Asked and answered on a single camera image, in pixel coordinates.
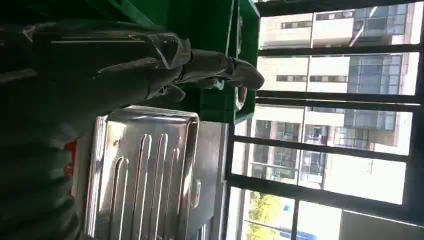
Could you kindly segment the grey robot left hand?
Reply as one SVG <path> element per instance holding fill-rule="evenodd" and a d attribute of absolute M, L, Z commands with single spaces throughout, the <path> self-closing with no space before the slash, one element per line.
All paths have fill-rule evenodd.
<path fill-rule="evenodd" d="M 184 98 L 183 84 L 258 90 L 250 63 L 176 33 L 112 21 L 0 26 L 0 146 L 62 148 L 95 117 Z"/>

